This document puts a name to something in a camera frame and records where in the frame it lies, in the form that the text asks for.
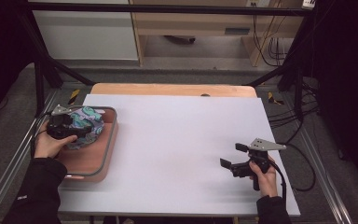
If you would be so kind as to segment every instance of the gray floor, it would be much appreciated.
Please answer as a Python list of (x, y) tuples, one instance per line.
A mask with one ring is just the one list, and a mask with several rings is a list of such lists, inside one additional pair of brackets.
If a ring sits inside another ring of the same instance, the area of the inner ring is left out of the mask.
[[(273, 69), (261, 64), (253, 68), (249, 57), (243, 50), (238, 38), (197, 37), (193, 45), (183, 40), (153, 36), (149, 38), (146, 48), (145, 64), (137, 67), (130, 63), (106, 63), (92, 66), (92, 62), (71, 64), (85, 77), (99, 82), (138, 82), (138, 83), (192, 83), (192, 84), (229, 84), (241, 85), (266, 74)], [(64, 76), (66, 81), (73, 81)], [(293, 94), (277, 92), (274, 84), (278, 78), (273, 78), (266, 85), (256, 88), (257, 95), (263, 100), (268, 116), (281, 114), (289, 110)], [(90, 88), (85, 88), (76, 99), (81, 105), (85, 94)], [(283, 99), (285, 105), (271, 104), (268, 92), (271, 91), (278, 100)], [(71, 88), (60, 91), (58, 102), (65, 104), (72, 92)], [(312, 97), (304, 98), (305, 102), (313, 101)], [(12, 86), (7, 98), (7, 105), (0, 110), (0, 176), (6, 170), (13, 158), (23, 136), (33, 122), (35, 112), (34, 71), (25, 69), (16, 83)], [(286, 141), (296, 130), (294, 122), (281, 128), (272, 129), (277, 142)], [(350, 161), (342, 161), (337, 156), (337, 147), (331, 138), (331, 133), (325, 127), (323, 119), (313, 113), (306, 116), (302, 130), (316, 147), (316, 153), (322, 158), (324, 175), (329, 174), (330, 185), (345, 204), (352, 223), (358, 223), (358, 173)], [(306, 145), (301, 135), (292, 141), (309, 157)], [(290, 181), (295, 188), (306, 188), (311, 182), (309, 166), (300, 154), (289, 148), (281, 153), (282, 160)], [(11, 187), (0, 205), (0, 219), (9, 208), (17, 188), (21, 183), (29, 157), (21, 166)], [(307, 192), (298, 192), (296, 200), (301, 216), (293, 217), (297, 223), (337, 223), (326, 199), (323, 182), (317, 181), (315, 187)], [(87, 221), (87, 217), (60, 214), (64, 221)], [(241, 219), (241, 223), (254, 223), (253, 217)]]

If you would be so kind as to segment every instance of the wall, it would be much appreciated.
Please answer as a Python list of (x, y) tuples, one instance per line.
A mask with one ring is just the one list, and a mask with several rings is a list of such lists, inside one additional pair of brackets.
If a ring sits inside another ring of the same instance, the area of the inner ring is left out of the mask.
[[(31, 1), (128, 4), (127, 0)], [(34, 11), (34, 15), (55, 59), (138, 60), (130, 13)]]

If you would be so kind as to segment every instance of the floor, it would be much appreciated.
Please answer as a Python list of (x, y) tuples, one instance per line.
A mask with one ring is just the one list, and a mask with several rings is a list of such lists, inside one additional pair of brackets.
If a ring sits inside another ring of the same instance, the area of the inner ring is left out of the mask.
[[(276, 63), (275, 60), (268, 59), (268, 61)], [(142, 67), (126, 63), (122, 65), (102, 62), (98, 66), (89, 66), (90, 64), (92, 65), (92, 62), (72, 62), (71, 66), (85, 77), (101, 82), (228, 85), (246, 84), (274, 69), (264, 63), (258, 67), (252, 67), (240, 39), (235, 37), (197, 37), (194, 44), (189, 44), (186, 40), (171, 36), (151, 36)], [(62, 78), (67, 82), (73, 81), (67, 76), (62, 76)], [(285, 142), (296, 132), (299, 123), (294, 120), (281, 126), (286, 121), (284, 118), (291, 115), (293, 91), (278, 92), (276, 88), (278, 81), (279, 77), (272, 78), (264, 85), (257, 87), (256, 92), (262, 99), (271, 120), (276, 142)], [(316, 82), (313, 79), (305, 81), (310, 85)], [(71, 88), (60, 90), (59, 101), (66, 102), (71, 91)], [(82, 99), (88, 91), (90, 88), (85, 88), (80, 93), (76, 104), (82, 104)], [(269, 101), (269, 92), (273, 94), (275, 101)], [(317, 106), (311, 94), (304, 91), (304, 95), (306, 96), (303, 97), (303, 111), (312, 110)], [(24, 69), (9, 90), (1, 107), (0, 177), (16, 155), (23, 136), (26, 135), (33, 122), (35, 109), (33, 69)], [(310, 160), (317, 176), (315, 186), (311, 190), (295, 190), (295, 197), (302, 215), (293, 217), (293, 222), (358, 223), (358, 173), (350, 161), (339, 159), (338, 149), (317, 107), (305, 117), (301, 131), (291, 144), (295, 147), (283, 151), (281, 157), (293, 185), (292, 188), (305, 189), (312, 183), (310, 166), (299, 151)], [(0, 219), (6, 213), (17, 192), (28, 160), (29, 157), (24, 156), (24, 163), (20, 165), (17, 175), (10, 180), (12, 183), (7, 189), (7, 194), (0, 193), (0, 201), (2, 200)], [(332, 209), (335, 208), (335, 204), (343, 204), (344, 210)], [(63, 223), (88, 223), (89, 220), (88, 217), (66, 214), (60, 214), (60, 218)], [(102, 218), (96, 217), (96, 220), (101, 221)], [(243, 217), (240, 223), (255, 222), (253, 217)]]

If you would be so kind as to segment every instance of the person's hand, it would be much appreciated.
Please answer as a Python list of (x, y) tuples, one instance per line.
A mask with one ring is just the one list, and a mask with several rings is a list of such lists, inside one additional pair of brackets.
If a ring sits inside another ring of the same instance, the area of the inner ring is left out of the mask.
[(54, 158), (63, 146), (77, 139), (76, 135), (71, 135), (66, 138), (57, 140), (46, 133), (47, 128), (48, 122), (46, 121), (40, 127), (41, 133), (37, 136), (36, 139), (34, 158)]
[(249, 166), (258, 177), (258, 186), (260, 187), (261, 196), (262, 197), (267, 195), (269, 197), (278, 196), (275, 168), (270, 165), (267, 172), (263, 174), (260, 167), (258, 167), (258, 165), (254, 161), (250, 161)]

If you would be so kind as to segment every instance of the black sleeve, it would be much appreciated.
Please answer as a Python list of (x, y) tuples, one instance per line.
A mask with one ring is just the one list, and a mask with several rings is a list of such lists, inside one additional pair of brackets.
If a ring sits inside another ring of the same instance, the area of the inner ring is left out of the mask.
[(290, 224), (292, 221), (287, 214), (281, 197), (265, 196), (257, 201), (259, 224)]
[(65, 166), (51, 158), (32, 159), (3, 224), (61, 223), (58, 186), (66, 173)]

